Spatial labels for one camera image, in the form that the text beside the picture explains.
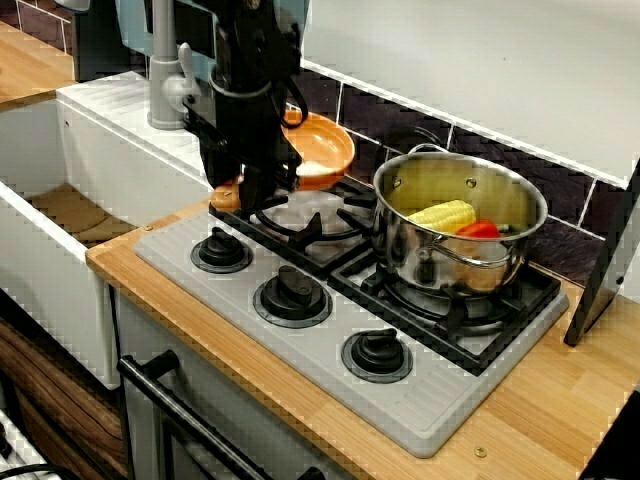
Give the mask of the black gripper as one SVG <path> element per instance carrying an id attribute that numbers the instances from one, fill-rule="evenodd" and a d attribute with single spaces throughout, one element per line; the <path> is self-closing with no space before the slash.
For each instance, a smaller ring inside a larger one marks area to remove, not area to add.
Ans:
<path id="1" fill-rule="evenodd" d="M 242 208 L 261 208 L 276 187 L 288 192 L 298 188 L 300 158 L 285 138 L 270 99 L 188 95 L 183 105 L 184 126 L 199 139 L 208 182 L 222 185 L 243 174 Z"/>

